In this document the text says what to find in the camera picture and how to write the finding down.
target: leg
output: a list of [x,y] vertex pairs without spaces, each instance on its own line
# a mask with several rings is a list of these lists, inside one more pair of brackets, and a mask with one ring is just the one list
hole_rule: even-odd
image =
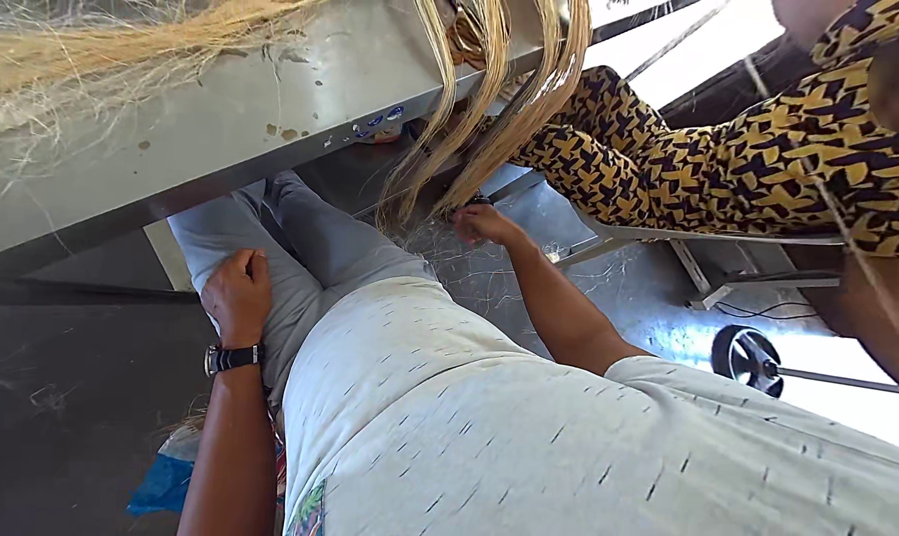
[[340,297],[390,277],[436,279],[428,262],[325,203],[292,171],[275,177],[265,204],[308,270]]
[[241,248],[262,248],[270,269],[273,306],[265,323],[263,380],[272,408],[281,402],[290,363],[320,320],[323,290],[314,277],[284,251],[258,219],[264,181],[169,218],[199,293],[218,264]]
[[629,157],[668,132],[661,115],[635,94],[628,81],[604,66],[582,73],[575,93],[550,123],[572,125]]
[[656,227],[648,181],[621,152],[572,126],[547,125],[529,140],[530,151],[511,160],[546,174],[552,188],[606,225]]

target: yellow patterned dress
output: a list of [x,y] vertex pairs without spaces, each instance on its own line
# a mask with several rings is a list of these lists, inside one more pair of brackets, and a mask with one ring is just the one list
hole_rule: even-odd
[[835,231],[819,178],[861,248],[899,257],[899,133],[867,97],[873,55],[897,38],[899,0],[860,0],[813,49],[821,73],[715,127],[671,130],[592,68],[511,162],[602,223],[699,233]]

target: white t-shirt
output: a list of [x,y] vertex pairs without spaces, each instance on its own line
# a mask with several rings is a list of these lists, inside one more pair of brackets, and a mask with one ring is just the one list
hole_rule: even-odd
[[542,359],[441,285],[343,298],[284,395],[286,534],[899,535],[899,448],[663,359]]

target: man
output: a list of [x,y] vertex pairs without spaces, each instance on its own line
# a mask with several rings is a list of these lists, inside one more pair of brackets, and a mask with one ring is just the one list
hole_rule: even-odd
[[698,233],[837,233],[822,181],[882,280],[874,291],[849,256],[835,328],[899,384],[899,0],[773,5],[819,74],[722,125],[671,130],[595,67],[510,162],[601,223]]
[[508,251],[556,362],[292,174],[171,225],[220,347],[265,346],[212,365],[181,535],[272,533],[265,396],[283,534],[899,534],[899,448],[628,344],[491,206],[456,229]]

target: black wheel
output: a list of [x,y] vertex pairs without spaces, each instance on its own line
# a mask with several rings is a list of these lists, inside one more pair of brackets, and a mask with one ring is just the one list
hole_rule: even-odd
[[714,337],[710,365],[717,374],[779,398],[784,381],[773,371],[780,364],[767,336],[749,326],[729,325]]

